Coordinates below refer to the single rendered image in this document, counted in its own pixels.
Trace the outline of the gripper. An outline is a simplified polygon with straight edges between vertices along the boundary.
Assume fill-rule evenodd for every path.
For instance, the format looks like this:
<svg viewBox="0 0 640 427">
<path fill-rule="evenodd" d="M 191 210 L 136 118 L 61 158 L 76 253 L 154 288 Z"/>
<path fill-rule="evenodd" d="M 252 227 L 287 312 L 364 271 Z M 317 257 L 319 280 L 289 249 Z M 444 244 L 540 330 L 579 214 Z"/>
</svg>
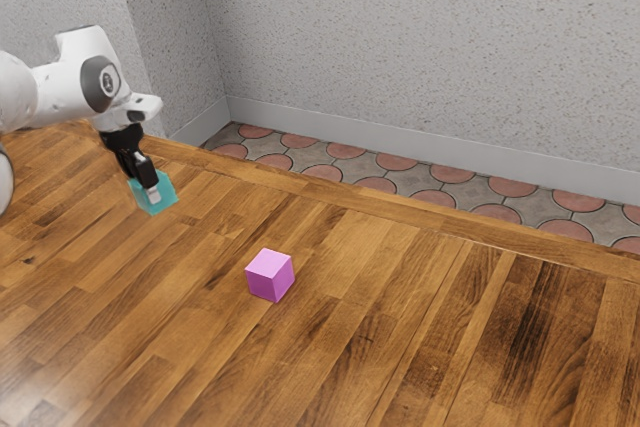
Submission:
<svg viewBox="0 0 640 427">
<path fill-rule="evenodd" d="M 100 132 L 104 146 L 114 153 L 123 171 L 132 171 L 131 188 L 140 205 L 156 205 L 162 200 L 159 179 L 151 159 L 139 151 L 143 128 L 139 123 L 114 132 Z"/>
</svg>

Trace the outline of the teal block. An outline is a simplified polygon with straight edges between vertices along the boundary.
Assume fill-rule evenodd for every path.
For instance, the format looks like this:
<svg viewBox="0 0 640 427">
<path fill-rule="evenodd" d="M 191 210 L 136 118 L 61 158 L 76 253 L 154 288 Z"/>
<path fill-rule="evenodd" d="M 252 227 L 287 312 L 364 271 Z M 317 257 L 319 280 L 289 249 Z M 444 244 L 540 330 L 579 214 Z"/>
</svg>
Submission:
<svg viewBox="0 0 640 427">
<path fill-rule="evenodd" d="M 159 214 L 178 201 L 176 191 L 169 176 L 160 170 L 155 170 L 155 172 L 158 177 L 158 183 L 155 189 L 159 195 L 159 201 L 155 204 L 149 200 L 146 190 L 135 178 L 127 180 L 137 206 L 149 215 Z"/>
</svg>

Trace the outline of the pink block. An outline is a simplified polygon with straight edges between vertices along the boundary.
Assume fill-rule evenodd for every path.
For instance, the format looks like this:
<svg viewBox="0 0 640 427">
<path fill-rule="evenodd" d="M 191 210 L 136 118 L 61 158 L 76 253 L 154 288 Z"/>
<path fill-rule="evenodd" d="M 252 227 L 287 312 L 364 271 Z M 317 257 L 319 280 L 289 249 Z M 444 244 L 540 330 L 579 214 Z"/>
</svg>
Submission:
<svg viewBox="0 0 640 427">
<path fill-rule="evenodd" d="M 244 269 L 251 294 L 279 302 L 295 281 L 292 258 L 263 248 Z"/>
</svg>

